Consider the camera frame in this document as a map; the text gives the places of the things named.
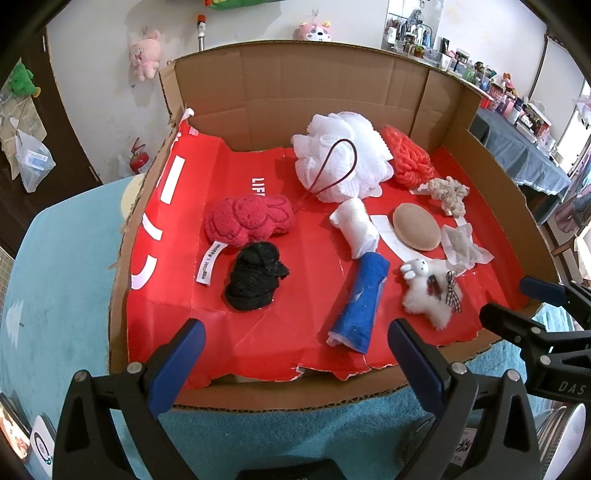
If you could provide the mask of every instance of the wooden door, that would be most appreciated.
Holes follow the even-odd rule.
[[[20,176],[11,180],[10,165],[0,151],[0,246],[13,256],[36,214],[102,184],[70,125],[53,76],[47,44],[43,29],[22,52],[22,62],[33,72],[35,85],[41,88],[41,95],[34,103],[47,131],[43,143],[56,166],[34,193],[27,193]]]

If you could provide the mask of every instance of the blue table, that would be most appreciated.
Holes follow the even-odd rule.
[[[129,180],[78,195],[41,212],[31,224],[12,271],[0,327],[0,389],[32,424],[45,413],[57,427],[72,375],[108,373],[108,308],[112,268],[124,222],[121,197]],[[551,330],[572,330],[561,309],[536,317]],[[525,375],[519,350],[499,342],[469,362],[472,371]],[[539,399],[530,398],[534,411]],[[295,413],[171,411],[166,432],[201,480],[232,480],[245,468],[333,458],[349,480],[391,480],[395,448],[424,415],[403,388],[356,404]],[[149,478],[120,414],[115,424],[139,478]],[[46,480],[35,458],[28,468]]]
[[[470,132],[517,185],[527,185],[550,197],[534,212],[538,224],[544,223],[569,189],[566,172],[496,112],[479,108]]]

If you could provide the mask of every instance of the blue rolled towel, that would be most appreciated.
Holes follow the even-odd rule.
[[[342,343],[367,353],[390,262],[375,252],[367,252],[359,261],[361,264],[349,302],[331,328],[326,343],[330,346]]]

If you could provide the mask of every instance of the red paper sheet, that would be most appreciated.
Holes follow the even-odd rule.
[[[422,316],[405,314],[401,302],[406,287],[398,271],[402,261],[380,241],[378,252],[391,262],[391,275],[368,353],[326,345],[327,332],[348,300],[356,262],[340,231],[329,223],[328,216],[337,205],[313,197],[296,213],[295,228],[271,239],[291,271],[275,292],[273,303],[254,312],[234,311],[225,302],[223,290],[237,249],[226,248],[220,254],[211,286],[195,282],[210,247],[202,228],[204,213],[213,202],[254,193],[261,184],[266,193],[283,193],[294,203],[304,189],[296,178],[292,149],[235,153],[220,138],[192,135],[189,129],[182,122],[181,135],[151,195],[135,241],[131,273],[137,276],[132,277],[127,299],[130,361],[145,362],[193,317],[205,324],[207,340],[185,388],[205,387],[226,374],[288,381],[297,378],[302,368],[330,371],[345,380],[371,368],[396,364],[386,340],[392,319],[404,316],[426,342],[449,345],[476,337],[482,328],[478,312],[485,303],[495,301],[513,309],[525,306],[527,301],[518,292],[523,273],[507,238],[467,175],[440,148],[432,155],[435,168],[439,175],[451,175],[470,187],[466,220],[473,225],[474,241],[495,256],[490,264],[477,265],[458,279],[464,293],[463,310],[445,330],[434,330]],[[452,218],[443,216],[439,202],[412,195],[393,181],[382,187],[380,198],[365,200],[370,215],[391,215],[400,203],[414,202],[429,210],[439,225],[456,226]],[[428,256],[444,258],[443,250],[438,247]]]

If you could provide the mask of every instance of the small white plush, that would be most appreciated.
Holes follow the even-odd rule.
[[[441,200],[441,208],[447,216],[460,218],[466,214],[463,199],[470,193],[470,188],[451,177],[432,179],[427,183],[427,190],[433,200]]]
[[[454,311],[459,311],[462,292],[455,277],[441,260],[411,260],[400,267],[407,281],[402,305],[407,313],[424,314],[437,330],[443,330]],[[441,296],[429,295],[430,282],[439,286]]]
[[[351,258],[357,260],[367,252],[378,249],[379,232],[369,218],[365,205],[357,198],[351,198],[339,205],[330,215],[330,223],[337,227],[351,247]]]

